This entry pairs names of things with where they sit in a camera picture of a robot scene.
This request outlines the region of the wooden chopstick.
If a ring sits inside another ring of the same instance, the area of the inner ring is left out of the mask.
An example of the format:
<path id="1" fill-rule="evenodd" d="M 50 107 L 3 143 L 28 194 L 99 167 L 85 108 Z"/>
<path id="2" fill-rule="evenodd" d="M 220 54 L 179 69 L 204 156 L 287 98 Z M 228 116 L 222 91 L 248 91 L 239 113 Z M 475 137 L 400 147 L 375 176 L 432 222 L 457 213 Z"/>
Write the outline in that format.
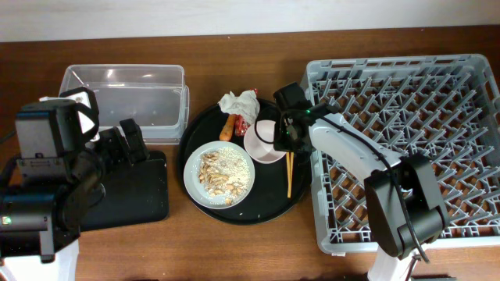
<path id="1" fill-rule="evenodd" d="M 289 154 L 289 188 L 291 190 L 291 187 L 292 187 L 292 184 L 293 184 L 293 170 L 294 170 L 294 157 L 295 157 L 295 153 L 294 152 L 290 152 Z"/>
<path id="2" fill-rule="evenodd" d="M 287 161 L 287 197 L 288 198 L 291 198 L 291 190 L 289 188 L 289 166 L 290 166 L 290 162 L 289 162 L 289 154 L 290 152 L 288 152 L 286 154 L 286 161 Z"/>

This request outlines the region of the pink plastic bowl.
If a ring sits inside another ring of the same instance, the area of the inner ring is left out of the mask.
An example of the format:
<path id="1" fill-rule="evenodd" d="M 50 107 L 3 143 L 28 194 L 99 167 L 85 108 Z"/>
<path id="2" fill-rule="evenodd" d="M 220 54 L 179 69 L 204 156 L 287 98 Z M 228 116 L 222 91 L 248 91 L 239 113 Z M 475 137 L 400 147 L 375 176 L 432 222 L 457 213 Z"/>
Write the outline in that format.
<path id="1" fill-rule="evenodd" d="M 272 141 L 276 122 L 272 120 L 258 121 L 257 132 L 265 141 Z M 262 164 L 271 164 L 281 160 L 285 156 L 284 151 L 276 151 L 272 144 L 261 141 L 255 133 L 255 125 L 252 124 L 244 136 L 244 148 L 250 157 Z"/>

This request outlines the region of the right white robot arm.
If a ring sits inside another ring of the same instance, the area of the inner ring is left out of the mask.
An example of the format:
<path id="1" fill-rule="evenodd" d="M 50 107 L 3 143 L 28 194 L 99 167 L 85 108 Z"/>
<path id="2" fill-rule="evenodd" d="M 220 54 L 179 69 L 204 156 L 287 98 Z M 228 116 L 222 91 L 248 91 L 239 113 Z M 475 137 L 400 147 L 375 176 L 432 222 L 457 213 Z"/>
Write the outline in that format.
<path id="1" fill-rule="evenodd" d="M 378 244 L 368 280 L 410 280 L 424 248 L 448 228 L 450 217 L 431 160 L 404 156 L 371 140 L 332 106 L 281 105 L 273 146 L 278 151 L 321 151 L 364 186 L 366 211 Z"/>

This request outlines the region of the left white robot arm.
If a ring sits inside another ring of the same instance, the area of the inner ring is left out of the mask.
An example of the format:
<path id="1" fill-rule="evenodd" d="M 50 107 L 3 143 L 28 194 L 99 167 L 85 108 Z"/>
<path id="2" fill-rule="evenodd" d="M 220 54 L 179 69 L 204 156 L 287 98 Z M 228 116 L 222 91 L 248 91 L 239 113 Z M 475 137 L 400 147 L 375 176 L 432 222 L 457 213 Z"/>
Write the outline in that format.
<path id="1" fill-rule="evenodd" d="M 16 114 L 20 153 L 1 172 L 1 278 L 73 280 L 89 194 L 149 158 L 133 119 L 101 131 L 94 91 L 77 87 Z"/>

